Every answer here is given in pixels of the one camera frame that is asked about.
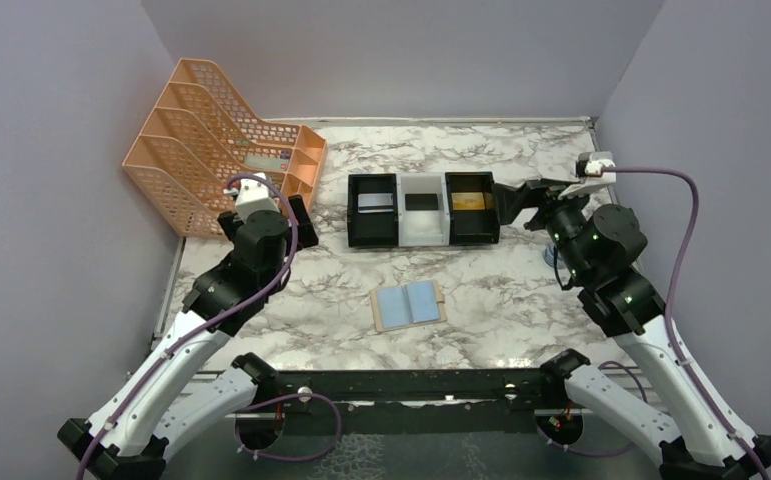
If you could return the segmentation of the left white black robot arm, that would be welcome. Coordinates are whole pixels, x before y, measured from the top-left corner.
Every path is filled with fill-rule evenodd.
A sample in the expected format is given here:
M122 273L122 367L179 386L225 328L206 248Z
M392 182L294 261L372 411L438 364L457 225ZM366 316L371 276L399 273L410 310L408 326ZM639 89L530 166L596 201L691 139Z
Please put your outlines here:
M233 249L199 276L162 341L111 400L87 419L71 418L58 439L79 460L77 476L158 479L170 460L211 424L237 408L274 401L274 370L253 354L213 383L181 399L202 366L283 290L297 250L317 236L299 195L292 217L275 208L218 221Z

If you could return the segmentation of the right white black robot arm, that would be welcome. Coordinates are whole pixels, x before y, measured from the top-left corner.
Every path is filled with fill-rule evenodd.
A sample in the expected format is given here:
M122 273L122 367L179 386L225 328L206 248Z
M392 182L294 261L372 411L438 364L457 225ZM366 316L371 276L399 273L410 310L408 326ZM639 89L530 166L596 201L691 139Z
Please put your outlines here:
M615 385L572 349L542 365L540 398L553 407L571 400L591 410L640 448L663 479L761 474L771 466L771 435L756 433L713 389L670 322L665 301L634 267L647 245L634 212L608 204L586 217L588 195L567 192L577 187L534 179L492 191L503 224L535 209L525 229L549 233L583 310L638 366L664 408Z

